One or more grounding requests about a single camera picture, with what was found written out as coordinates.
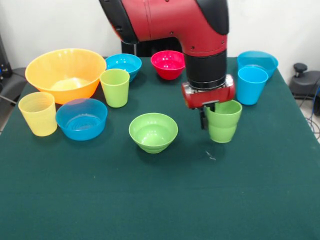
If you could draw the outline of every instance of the red bowl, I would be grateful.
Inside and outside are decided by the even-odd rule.
[[[184,55],[178,51],[159,51],[151,57],[151,63],[165,80],[176,79],[186,67]]]

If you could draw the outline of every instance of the blue cup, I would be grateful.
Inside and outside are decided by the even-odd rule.
[[[70,139],[85,141],[97,137],[105,129],[108,110],[101,101],[80,98],[62,105],[56,122]]]
[[[263,51],[246,51],[237,57],[238,70],[244,67],[257,67],[266,71],[271,78],[278,67],[278,60],[269,53]]]
[[[247,66],[238,71],[236,98],[244,105],[258,102],[269,76],[266,71],[254,66]]]
[[[142,66],[142,62],[139,57],[127,53],[120,53],[109,56],[105,61],[107,70],[126,70],[130,75],[130,82],[132,82],[135,79]]]

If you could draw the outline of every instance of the green bowl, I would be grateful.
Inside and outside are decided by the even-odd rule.
[[[175,140],[178,125],[167,115],[146,113],[131,122],[129,134],[141,149],[149,154],[158,154]]]

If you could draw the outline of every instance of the cable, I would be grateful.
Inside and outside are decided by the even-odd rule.
[[[320,80],[320,77],[317,79],[317,81],[314,83],[314,85],[312,86],[312,88],[310,88],[310,91],[308,92],[308,94],[305,96],[305,98],[302,100],[302,103],[300,104],[300,108],[301,106],[305,103],[305,101],[307,100],[307,98],[309,97],[310,93],[312,92],[312,90],[315,88],[315,86],[318,84]]]
[[[19,74],[19,73],[16,73],[16,72],[14,72],[14,71],[12,72],[12,74],[17,75],[17,76],[20,76],[20,77],[22,77],[22,78],[24,78],[24,79],[26,78],[26,76],[21,75],[21,74]]]
[[[312,103],[312,113],[311,113],[311,116],[310,117],[306,117],[306,121],[308,122],[310,128],[311,128],[311,131],[313,132],[314,135],[318,135],[318,137],[316,138],[317,140],[320,139],[320,127],[319,125],[313,120],[313,117],[314,117],[314,114],[315,114],[315,102],[316,102],[316,97],[317,95],[319,94],[320,92],[320,86],[318,86],[316,92],[315,92],[315,95],[313,97],[313,103]]]
[[[12,103],[12,104],[14,104],[14,105],[17,105],[17,102],[16,102],[16,101],[13,101],[13,100],[11,100],[11,99],[9,99],[9,98],[5,97],[5,96],[0,95],[0,99],[4,99],[4,100],[6,100],[6,101],[8,101],[8,102],[10,102],[10,103]]]

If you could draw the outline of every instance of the light green cup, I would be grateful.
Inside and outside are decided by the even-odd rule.
[[[121,108],[128,102],[130,75],[122,69],[109,69],[100,76],[106,103],[113,108]]]
[[[216,143],[229,143],[236,132],[242,113],[242,105],[235,100],[216,103],[214,112],[206,107],[205,113],[208,119],[210,138]]]
[[[141,149],[149,154],[158,154],[174,141],[178,125],[167,115],[147,113],[131,122],[129,134]]]

